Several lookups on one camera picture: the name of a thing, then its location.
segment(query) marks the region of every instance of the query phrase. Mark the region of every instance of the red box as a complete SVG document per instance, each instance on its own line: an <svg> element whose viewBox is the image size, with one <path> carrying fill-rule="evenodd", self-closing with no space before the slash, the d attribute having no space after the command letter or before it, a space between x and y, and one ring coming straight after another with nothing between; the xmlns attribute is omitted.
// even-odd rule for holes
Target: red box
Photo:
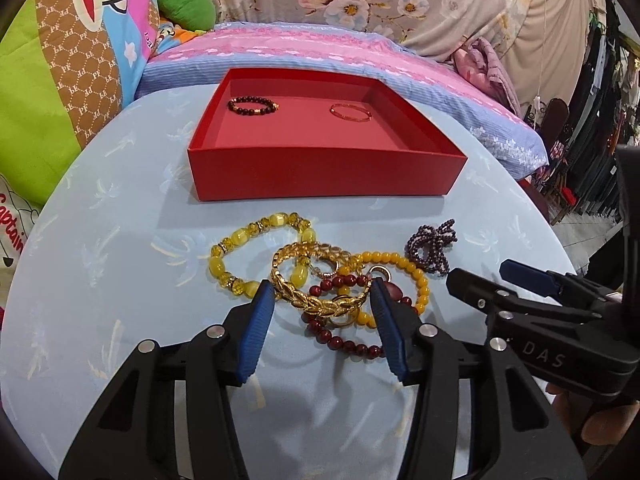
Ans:
<svg viewBox="0 0 640 480"><path fill-rule="evenodd" d="M266 97L280 107L238 115L227 103L240 96ZM371 120L347 121L330 112L345 103L366 108ZM203 201L443 195L466 162L431 121L377 79L280 68L229 70L188 153Z"/></svg>

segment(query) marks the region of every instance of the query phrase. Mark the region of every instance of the bed sheet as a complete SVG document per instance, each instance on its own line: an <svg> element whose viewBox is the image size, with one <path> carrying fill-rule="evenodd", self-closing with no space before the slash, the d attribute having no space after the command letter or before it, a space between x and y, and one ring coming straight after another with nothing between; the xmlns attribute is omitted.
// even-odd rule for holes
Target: bed sheet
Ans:
<svg viewBox="0 0 640 480"><path fill-rule="evenodd" d="M152 58L136 97L219 83L230 68L303 68L379 79L401 96L449 114L519 180L547 164L540 136L453 69L377 34L324 25L223 23Z"/></svg>

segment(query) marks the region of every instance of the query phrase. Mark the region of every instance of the round green cushion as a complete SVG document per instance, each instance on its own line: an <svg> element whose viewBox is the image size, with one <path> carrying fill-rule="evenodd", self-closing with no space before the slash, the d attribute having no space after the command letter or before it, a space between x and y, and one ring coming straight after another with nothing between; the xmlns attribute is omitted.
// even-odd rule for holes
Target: round green cushion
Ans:
<svg viewBox="0 0 640 480"><path fill-rule="evenodd" d="M211 0L158 0L158 8L185 30L210 30L216 24L216 6Z"/></svg>

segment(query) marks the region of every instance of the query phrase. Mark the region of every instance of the finger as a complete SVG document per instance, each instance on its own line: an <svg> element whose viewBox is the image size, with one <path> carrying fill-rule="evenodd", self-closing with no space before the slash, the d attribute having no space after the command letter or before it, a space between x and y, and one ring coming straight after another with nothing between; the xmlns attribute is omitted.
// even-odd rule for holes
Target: finger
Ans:
<svg viewBox="0 0 640 480"><path fill-rule="evenodd" d="M569 394L566 392L556 394L553 407L564 428L568 432L571 432L571 410L569 407Z"/></svg>
<svg viewBox="0 0 640 480"><path fill-rule="evenodd" d="M556 386L555 384L551 384L549 383L546 386L545 391L549 394L549 395L559 395L559 394L563 394L566 392L566 390L564 388L560 388L560 386Z"/></svg>
<svg viewBox="0 0 640 480"><path fill-rule="evenodd" d="M618 444L638 414L640 404L619 406L592 415L582 428L582 439L592 446Z"/></svg>

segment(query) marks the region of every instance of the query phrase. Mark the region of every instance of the silver rivet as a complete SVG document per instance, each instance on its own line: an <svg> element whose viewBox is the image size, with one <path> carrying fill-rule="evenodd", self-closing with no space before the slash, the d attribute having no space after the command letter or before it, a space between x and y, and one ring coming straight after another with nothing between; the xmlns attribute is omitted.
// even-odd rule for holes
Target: silver rivet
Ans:
<svg viewBox="0 0 640 480"><path fill-rule="evenodd" d="M225 327L222 325L212 325L207 328L207 336L212 339L218 339L225 335Z"/></svg>
<svg viewBox="0 0 640 480"><path fill-rule="evenodd" d="M501 337L494 337L489 341L489 346L498 352L502 352L507 349L507 342Z"/></svg>
<svg viewBox="0 0 640 480"><path fill-rule="evenodd" d="M420 326L418 332L420 332L420 334L425 337L434 337L438 334L438 328L435 325L425 323L424 325Z"/></svg>
<svg viewBox="0 0 640 480"><path fill-rule="evenodd" d="M148 354L156 347L156 343L151 341L151 339L146 339L138 345L138 351L143 354Z"/></svg>

